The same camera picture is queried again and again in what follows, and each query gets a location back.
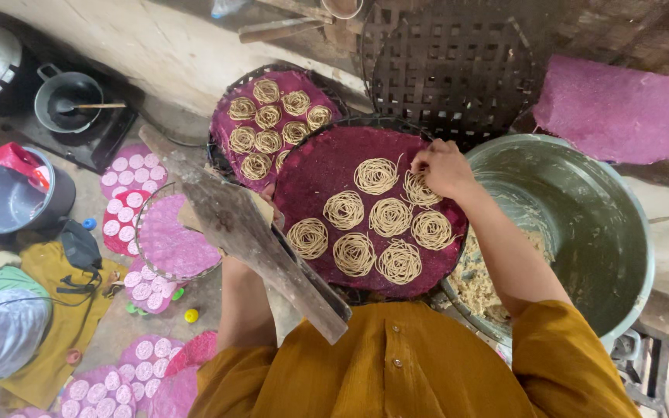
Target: mustard yellow shirt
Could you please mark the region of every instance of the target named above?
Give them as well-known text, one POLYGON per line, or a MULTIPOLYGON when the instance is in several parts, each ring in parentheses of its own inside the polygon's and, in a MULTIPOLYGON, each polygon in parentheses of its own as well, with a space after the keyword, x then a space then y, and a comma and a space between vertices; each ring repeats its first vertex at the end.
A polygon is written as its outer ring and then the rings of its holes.
POLYGON ((423 303, 353 309, 330 346, 308 321, 279 349, 231 347, 198 371, 190 417, 640 416, 580 312, 531 305, 513 330, 513 368, 423 303))

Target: woman's hand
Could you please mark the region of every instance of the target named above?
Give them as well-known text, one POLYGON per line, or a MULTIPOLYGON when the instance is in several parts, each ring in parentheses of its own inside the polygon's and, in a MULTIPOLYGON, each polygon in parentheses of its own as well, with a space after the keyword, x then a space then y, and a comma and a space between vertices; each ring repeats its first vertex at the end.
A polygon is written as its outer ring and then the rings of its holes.
POLYGON ((436 139, 412 160, 412 173, 423 171, 425 183, 433 192, 459 204, 479 186, 466 157, 453 141, 436 139))

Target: dough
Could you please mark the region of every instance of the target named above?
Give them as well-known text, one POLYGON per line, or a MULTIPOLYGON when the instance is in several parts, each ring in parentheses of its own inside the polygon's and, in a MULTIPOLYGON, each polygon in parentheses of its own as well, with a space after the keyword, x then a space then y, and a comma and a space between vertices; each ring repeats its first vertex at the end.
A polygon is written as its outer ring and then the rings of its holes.
MULTIPOLYGON (((544 255, 546 263, 554 261, 554 256, 545 250, 544 235, 541 232, 523 231, 523 233, 536 251, 544 255)), ((479 250, 477 235, 471 227, 466 234, 464 253, 456 269, 448 276, 448 282, 473 314, 481 318, 490 318, 501 324, 510 320, 510 314, 494 291, 487 265, 479 250)))

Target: green cloth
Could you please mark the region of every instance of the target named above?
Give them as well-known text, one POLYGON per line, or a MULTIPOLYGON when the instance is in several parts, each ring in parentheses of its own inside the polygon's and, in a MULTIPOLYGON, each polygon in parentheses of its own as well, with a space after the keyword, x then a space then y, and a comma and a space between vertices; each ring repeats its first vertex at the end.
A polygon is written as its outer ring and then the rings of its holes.
POLYGON ((0 269, 0 291, 9 289, 26 289, 45 300, 48 304, 48 313, 53 310, 53 303, 50 300, 48 291, 45 290, 37 281, 33 280, 24 271, 12 266, 5 266, 0 269))

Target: woman's arm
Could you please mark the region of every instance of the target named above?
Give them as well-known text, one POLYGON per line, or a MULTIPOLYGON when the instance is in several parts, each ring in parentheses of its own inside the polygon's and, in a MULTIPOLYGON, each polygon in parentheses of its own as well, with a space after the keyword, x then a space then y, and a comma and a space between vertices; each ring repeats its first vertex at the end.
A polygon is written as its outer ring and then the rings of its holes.
POLYGON ((412 162, 413 173, 420 169, 432 191, 453 199, 466 213, 497 296, 510 315, 518 318, 531 303, 541 300, 571 305, 552 269, 477 183, 454 142, 434 140, 412 162))
POLYGON ((233 257, 226 257, 221 268, 216 352, 228 347, 277 347, 275 321, 262 278, 233 257))

